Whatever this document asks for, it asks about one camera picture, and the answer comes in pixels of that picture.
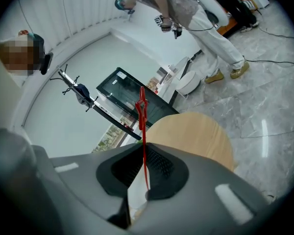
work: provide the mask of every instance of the marble floor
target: marble floor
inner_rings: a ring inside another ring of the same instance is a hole
[[[294,36],[294,27],[278,2],[256,12],[267,32]],[[260,29],[229,37],[249,60],[294,62],[294,39],[276,37]],[[179,112],[201,112],[215,119],[228,133],[237,164],[235,173],[264,195],[280,197],[294,184],[294,65],[250,62],[240,78],[230,78],[230,68],[221,60],[224,79],[204,82],[187,100],[174,102]],[[190,64],[205,76],[206,59],[201,53]]]

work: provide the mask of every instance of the gray shirt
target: gray shirt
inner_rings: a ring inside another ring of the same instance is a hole
[[[149,7],[159,11],[154,0],[137,0]],[[198,3],[195,0],[167,0],[170,18],[177,24],[188,27],[193,15],[198,10]]]

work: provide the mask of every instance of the sneaker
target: sneaker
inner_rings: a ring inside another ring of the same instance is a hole
[[[252,24],[251,27],[256,28],[256,27],[258,27],[258,25],[259,25],[259,22],[257,21],[256,23]]]
[[[252,30],[252,27],[243,26],[242,29],[241,29],[241,32],[247,32],[247,31],[250,31],[250,30]]]
[[[218,70],[217,74],[214,76],[207,76],[205,78],[205,83],[210,84],[212,82],[218,81],[218,80],[222,80],[224,78],[224,75],[222,74],[222,72],[220,70]]]
[[[248,68],[249,68],[249,63],[248,63],[248,61],[245,60],[242,68],[240,68],[238,70],[235,70],[235,69],[232,70],[232,72],[230,73],[230,77],[232,79],[238,78],[238,77],[242,76],[244,74],[244,72],[248,70]]]

